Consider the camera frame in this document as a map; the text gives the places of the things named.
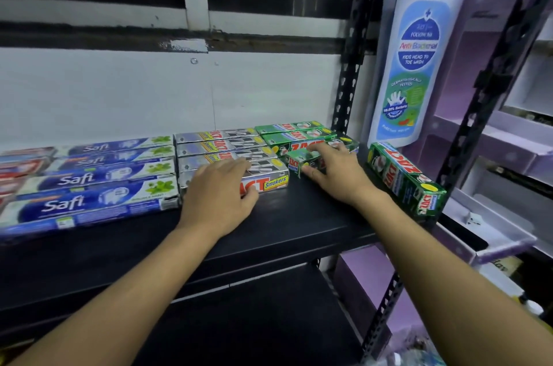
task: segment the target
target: hand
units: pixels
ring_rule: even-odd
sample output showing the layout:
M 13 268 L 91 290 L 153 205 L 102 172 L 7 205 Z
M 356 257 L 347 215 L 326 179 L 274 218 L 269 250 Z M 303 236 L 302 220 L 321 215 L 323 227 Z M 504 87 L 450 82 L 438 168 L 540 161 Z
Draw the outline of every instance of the hand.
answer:
M 215 241 L 236 229 L 259 198 L 255 187 L 240 197 L 240 181 L 250 166 L 243 158 L 201 166 L 186 191 L 177 228 L 198 229 Z
M 338 145 L 338 149 L 326 143 L 317 143 L 308 146 L 308 150 L 321 154 L 321 158 L 325 160 L 326 175 L 307 165 L 301 167 L 301 172 L 336 200 L 355 206 L 362 196 L 380 191 L 360 167 L 357 155 L 349 153 L 342 143 Z

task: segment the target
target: bottle label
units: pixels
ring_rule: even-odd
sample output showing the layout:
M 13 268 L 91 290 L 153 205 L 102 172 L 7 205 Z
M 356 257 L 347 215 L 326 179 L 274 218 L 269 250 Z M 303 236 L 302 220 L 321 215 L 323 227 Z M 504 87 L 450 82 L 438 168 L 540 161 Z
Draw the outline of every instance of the bottle label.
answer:
M 435 55 L 445 47 L 443 31 L 450 9 L 443 2 L 413 2 L 400 22 L 397 50 L 391 62 L 377 140 L 408 137 L 415 130 L 434 70 Z

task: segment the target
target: right hand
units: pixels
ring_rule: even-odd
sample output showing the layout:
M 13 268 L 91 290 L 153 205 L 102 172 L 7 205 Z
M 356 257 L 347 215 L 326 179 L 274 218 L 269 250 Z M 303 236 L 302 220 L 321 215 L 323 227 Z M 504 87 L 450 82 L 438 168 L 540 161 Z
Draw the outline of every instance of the right hand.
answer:
M 326 174 L 307 165 L 301 167 L 301 172 L 336 200 L 355 206 L 368 193 L 379 192 L 357 162 L 356 153 L 349 153 L 342 143 L 338 149 L 326 143 L 316 143 L 308 146 L 308 150 L 321 154 L 325 160 Z

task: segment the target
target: white wall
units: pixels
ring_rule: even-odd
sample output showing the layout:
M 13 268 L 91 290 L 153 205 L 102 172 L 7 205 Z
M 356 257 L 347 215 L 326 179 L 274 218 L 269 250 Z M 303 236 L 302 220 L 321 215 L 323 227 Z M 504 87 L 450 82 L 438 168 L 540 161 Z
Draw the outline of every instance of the white wall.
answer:
M 339 58 L 3 48 L 0 150 L 310 119 L 330 125 Z M 373 66 L 367 56 L 359 71 L 353 137 Z

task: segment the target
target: left hand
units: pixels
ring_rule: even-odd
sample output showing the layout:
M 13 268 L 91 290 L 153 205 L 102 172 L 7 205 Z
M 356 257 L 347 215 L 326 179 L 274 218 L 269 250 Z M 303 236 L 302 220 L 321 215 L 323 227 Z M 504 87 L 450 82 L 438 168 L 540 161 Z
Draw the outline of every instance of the left hand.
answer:
M 259 198 L 255 187 L 248 188 L 244 198 L 240 197 L 240 181 L 250 166 L 245 159 L 201 166 L 184 196 L 177 229 L 197 229 L 215 241 L 235 230 Z

